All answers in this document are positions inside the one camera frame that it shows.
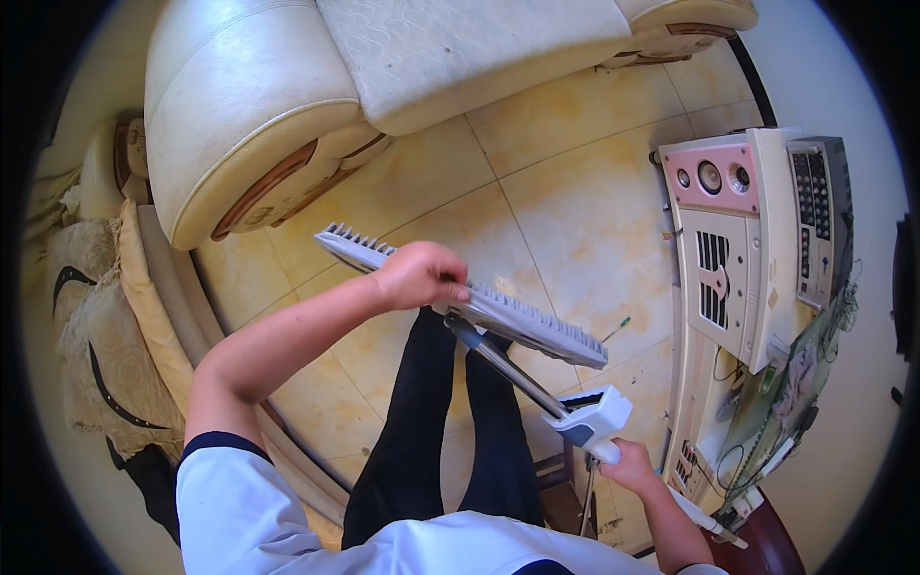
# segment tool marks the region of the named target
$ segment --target mop pad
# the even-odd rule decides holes
[[[386,242],[378,244],[376,239],[355,234],[345,224],[330,224],[315,238],[335,258],[363,273],[378,270],[397,250]],[[466,287],[469,301],[451,303],[450,308],[469,323],[563,362],[594,369],[607,365],[607,348],[578,326],[481,283],[467,281]]]

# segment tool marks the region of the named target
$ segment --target person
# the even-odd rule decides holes
[[[197,573],[648,573],[597,541],[544,527],[536,475],[512,385],[476,353],[466,384],[476,448],[458,512],[444,514],[440,458],[456,338],[433,302],[465,301],[466,264],[417,242],[383,267],[243,328],[195,371],[178,469],[182,558]],[[374,450],[345,511],[342,550],[323,549],[273,467],[254,406],[373,316],[420,308]],[[507,350],[511,343],[487,333]],[[724,573],[698,528],[651,469],[641,443],[600,472],[645,505],[665,573]]]

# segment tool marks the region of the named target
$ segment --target sofa armrest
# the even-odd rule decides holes
[[[312,1],[170,2],[150,43],[144,93],[150,182],[169,243],[200,245],[285,159],[362,120]],[[269,205],[247,198],[228,231],[272,224],[303,200],[305,179],[329,178],[339,165],[297,159],[281,179],[295,176],[298,185],[277,179],[257,187]]]

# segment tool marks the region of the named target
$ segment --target hand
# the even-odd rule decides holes
[[[466,263],[447,247],[432,242],[401,247],[368,277],[376,280],[385,310],[469,300],[469,289],[464,286]]]
[[[609,477],[639,497],[649,491],[663,487],[663,483],[651,468],[649,449],[645,443],[631,442],[616,437],[620,448],[620,460],[615,464],[601,464],[601,475]]]

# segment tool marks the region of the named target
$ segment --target cream leather sofa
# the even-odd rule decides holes
[[[751,0],[186,0],[148,53],[150,183],[170,244],[280,225],[422,130],[583,68],[671,62]]]

